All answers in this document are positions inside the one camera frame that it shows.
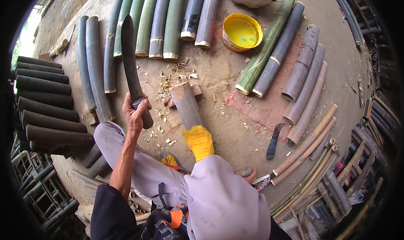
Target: dirt floor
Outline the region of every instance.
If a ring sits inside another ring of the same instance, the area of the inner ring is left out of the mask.
[[[361,54],[355,46],[351,30],[346,20],[343,19],[336,0],[296,1],[303,2],[306,7],[303,12],[304,18],[300,22],[297,34],[303,37],[308,24],[317,25],[320,28],[319,42],[326,48],[324,60],[328,63],[328,74],[316,109],[317,115],[313,117],[307,130],[311,132],[330,106],[336,104],[338,106],[335,114],[336,123],[331,131],[332,136],[340,147],[341,155],[346,155],[351,143],[351,129],[359,122],[362,113],[359,107],[359,97],[351,86],[357,90],[357,79],[359,77],[365,78],[366,85],[368,76],[365,74],[366,61],[361,58]],[[105,36],[113,3],[114,0],[56,0],[40,24],[34,57],[48,52],[58,39],[69,36],[73,26],[77,26],[78,19],[83,15],[88,15],[98,16],[101,58],[103,59]],[[267,161],[265,152],[270,141],[270,135],[268,135],[270,132],[266,133],[267,130],[264,130],[264,126],[261,126],[260,132],[256,133],[256,128],[249,123],[246,125],[247,130],[244,124],[246,116],[226,103],[225,99],[232,91],[240,72],[247,66],[245,59],[251,57],[254,50],[235,53],[228,50],[221,41],[223,20],[229,14],[243,13],[249,15],[260,23],[263,32],[265,32],[280,4],[280,2],[272,1],[267,6],[249,9],[244,5],[236,5],[231,0],[219,0],[213,43],[210,49],[200,49],[194,47],[193,42],[181,41],[178,61],[137,59],[141,86],[151,99],[153,106],[151,114],[154,117],[154,126],[150,130],[144,130],[139,138],[139,144],[142,147],[152,151],[155,157],[162,151],[172,152],[179,158],[185,168],[192,170],[195,158],[187,150],[187,144],[182,137],[184,126],[178,112],[176,109],[164,107],[163,103],[157,100],[159,83],[164,81],[164,78],[160,77],[160,73],[163,72],[165,76],[171,75],[170,83],[177,84],[177,80],[174,78],[183,74],[183,72],[181,70],[173,72],[167,68],[167,64],[177,63],[188,57],[187,66],[193,67],[195,73],[199,76],[199,79],[191,78],[189,81],[192,84],[197,83],[202,90],[202,96],[198,104],[207,129],[213,136],[216,153],[227,160],[234,170],[244,167],[252,169],[256,167],[257,177],[270,173],[274,167],[286,158],[286,154],[295,147],[289,147],[285,142],[279,141],[274,159]],[[66,56],[64,54],[59,55],[54,61],[61,63],[65,74],[69,76],[74,108],[81,115],[82,122],[86,124],[88,130],[93,133],[94,126],[89,125],[91,115],[88,113],[80,82],[76,35],[77,27],[74,30],[72,43]],[[121,108],[128,86],[122,62],[118,61],[117,64],[118,88],[116,93],[108,95],[108,98],[116,114],[114,122],[125,129],[126,125]],[[212,99],[213,94],[217,96],[217,102],[215,103]],[[253,108],[254,105],[259,104],[259,101],[260,99],[253,97],[251,107]],[[284,109],[279,109],[273,115],[282,115],[283,111]],[[158,116],[159,112],[163,115],[163,118],[166,118],[166,122]],[[158,126],[164,129],[163,133],[157,131]],[[165,143],[166,139],[176,140],[177,142],[169,146]],[[68,160],[63,157],[53,156],[54,165],[69,192],[80,203],[92,203],[93,199],[89,197],[92,191],[83,188],[82,182],[75,176],[71,176],[69,171],[70,168],[75,168],[80,172],[87,172],[81,165],[82,157],[83,155],[79,153]],[[307,159],[280,185],[276,187],[269,186],[261,191],[267,197],[270,207],[277,204],[301,181],[311,165],[312,162]],[[107,174],[103,177],[103,180],[108,181],[109,176]]]

